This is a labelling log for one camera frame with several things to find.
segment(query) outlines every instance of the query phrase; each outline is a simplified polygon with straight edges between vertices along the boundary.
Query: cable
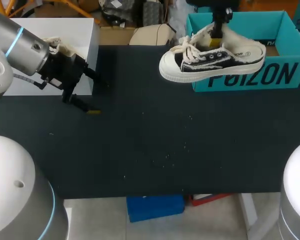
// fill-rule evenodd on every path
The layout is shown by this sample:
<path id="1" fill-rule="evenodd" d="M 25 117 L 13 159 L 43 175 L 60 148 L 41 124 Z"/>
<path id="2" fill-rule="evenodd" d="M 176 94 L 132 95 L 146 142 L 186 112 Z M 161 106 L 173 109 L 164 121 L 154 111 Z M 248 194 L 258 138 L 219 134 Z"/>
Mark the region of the cable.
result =
<path id="1" fill-rule="evenodd" d="M 35 81 L 34 80 L 32 80 L 32 79 L 30 79 L 30 78 L 27 78 L 27 77 L 25 77 L 25 76 L 21 76 L 21 75 L 18 75 L 18 74 L 13 74 L 13 76 L 15 77 L 15 78 L 17 78 L 17 79 L 21 79 L 21 80 L 23 80 L 23 81 L 26 81 L 26 82 L 28 82 L 28 83 L 30 83 L 30 84 L 35 84 Z"/>
<path id="2" fill-rule="evenodd" d="M 159 29 L 160 27 L 162 26 L 163 24 L 160 24 L 160 26 L 158 27 L 158 30 L 156 31 L 156 42 L 155 42 L 155 45 L 158 46 L 158 33 L 159 33 Z"/>

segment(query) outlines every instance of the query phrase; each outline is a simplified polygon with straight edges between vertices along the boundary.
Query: cardboard box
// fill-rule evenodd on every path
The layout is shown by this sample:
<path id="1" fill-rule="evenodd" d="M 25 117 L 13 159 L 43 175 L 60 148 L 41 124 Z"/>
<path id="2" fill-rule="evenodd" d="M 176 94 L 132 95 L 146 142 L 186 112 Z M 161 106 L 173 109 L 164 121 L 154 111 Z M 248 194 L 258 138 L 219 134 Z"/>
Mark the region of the cardboard box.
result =
<path id="1" fill-rule="evenodd" d="M 190 14 L 187 34 L 212 22 L 211 13 Z M 210 77 L 192 84 L 196 92 L 297 88 L 300 84 L 300 33 L 285 11 L 235 12 L 228 26 L 247 38 L 275 46 L 279 56 L 265 57 L 263 67 L 247 75 Z"/>
<path id="2" fill-rule="evenodd" d="M 87 13 L 91 13 L 99 8 L 98 0 L 79 0 L 79 7 L 86 11 Z"/>
<path id="3" fill-rule="evenodd" d="M 64 42 L 73 46 L 76 51 L 86 59 L 89 67 L 96 69 L 99 49 L 99 26 L 93 18 L 12 18 L 39 38 L 60 37 Z M 22 76 L 24 73 L 13 69 L 13 72 Z M 42 83 L 41 76 L 35 73 L 26 76 Z M 82 75 L 80 82 L 74 89 L 74 94 L 91 95 L 93 81 Z M 62 90 L 48 84 L 43 90 L 24 80 L 14 78 L 6 96 L 42 96 L 62 95 Z"/>
<path id="4" fill-rule="evenodd" d="M 78 6 L 77 0 L 69 0 Z M 44 3 L 34 9 L 36 18 L 72 18 L 78 17 L 79 13 L 62 2 Z"/>
<path id="5" fill-rule="evenodd" d="M 100 45 L 128 45 L 135 28 L 101 27 Z"/>

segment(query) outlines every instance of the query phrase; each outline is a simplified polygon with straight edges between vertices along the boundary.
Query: tiled floor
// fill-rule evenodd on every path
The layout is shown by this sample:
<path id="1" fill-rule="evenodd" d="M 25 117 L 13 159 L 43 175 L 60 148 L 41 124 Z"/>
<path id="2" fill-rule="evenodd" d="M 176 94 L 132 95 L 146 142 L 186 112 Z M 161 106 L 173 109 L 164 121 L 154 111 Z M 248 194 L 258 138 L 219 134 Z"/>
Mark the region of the tiled floor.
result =
<path id="1" fill-rule="evenodd" d="M 257 212 L 272 199 L 267 194 L 255 198 Z M 69 240 L 247 239 L 236 195 L 201 206 L 188 205 L 179 215 L 135 223 L 129 221 L 125 197 L 66 200 L 64 205 L 72 208 Z M 276 227 L 264 240 L 281 240 Z"/>

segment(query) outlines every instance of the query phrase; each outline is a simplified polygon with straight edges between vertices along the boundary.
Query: black table surface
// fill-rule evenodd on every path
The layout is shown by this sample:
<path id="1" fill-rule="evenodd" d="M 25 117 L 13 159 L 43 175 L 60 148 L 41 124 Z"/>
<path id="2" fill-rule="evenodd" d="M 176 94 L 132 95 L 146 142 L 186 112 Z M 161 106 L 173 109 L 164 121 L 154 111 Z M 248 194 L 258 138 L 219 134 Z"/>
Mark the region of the black table surface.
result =
<path id="1" fill-rule="evenodd" d="M 65 199 L 278 192 L 300 144 L 297 89 L 202 92 L 161 78 L 159 46 L 100 46 L 111 91 L 83 99 L 7 96 L 0 135 L 32 155 Z"/>

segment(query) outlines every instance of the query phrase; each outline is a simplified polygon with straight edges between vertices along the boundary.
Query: black canvas sneaker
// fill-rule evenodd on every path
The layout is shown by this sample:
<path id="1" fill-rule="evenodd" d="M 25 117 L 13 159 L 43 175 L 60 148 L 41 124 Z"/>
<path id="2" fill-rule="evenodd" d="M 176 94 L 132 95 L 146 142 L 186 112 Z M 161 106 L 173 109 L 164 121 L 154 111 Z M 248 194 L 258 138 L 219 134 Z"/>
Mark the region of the black canvas sneaker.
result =
<path id="1" fill-rule="evenodd" d="M 235 33 L 226 24 L 222 26 L 221 46 L 207 47 L 213 26 L 209 24 L 192 37 L 180 38 L 180 45 L 162 56 L 160 74 L 169 81 L 193 83 L 214 76 L 253 74 L 262 67 L 266 46 Z"/>

